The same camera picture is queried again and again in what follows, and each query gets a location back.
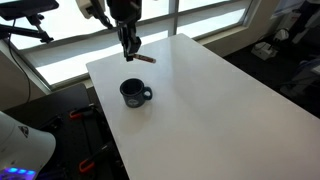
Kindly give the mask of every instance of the tabletop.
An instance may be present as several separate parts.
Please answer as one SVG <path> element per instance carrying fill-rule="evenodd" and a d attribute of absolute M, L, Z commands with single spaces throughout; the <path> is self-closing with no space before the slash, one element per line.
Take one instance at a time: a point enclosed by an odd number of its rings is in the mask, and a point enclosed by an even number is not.
<path fill-rule="evenodd" d="M 131 180 L 318 180 L 320 121 L 183 34 L 87 64 Z M 126 107 L 120 84 L 153 90 Z"/>

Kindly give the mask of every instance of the mug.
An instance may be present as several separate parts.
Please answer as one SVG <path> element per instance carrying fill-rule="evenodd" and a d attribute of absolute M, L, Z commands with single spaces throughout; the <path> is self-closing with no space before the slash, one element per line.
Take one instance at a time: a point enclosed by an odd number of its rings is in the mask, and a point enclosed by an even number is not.
<path fill-rule="evenodd" d="M 130 108 L 137 108 L 144 104 L 146 100 L 152 99 L 152 90 L 145 87 L 140 79 L 128 79 L 120 86 L 120 92 L 126 105 Z"/>

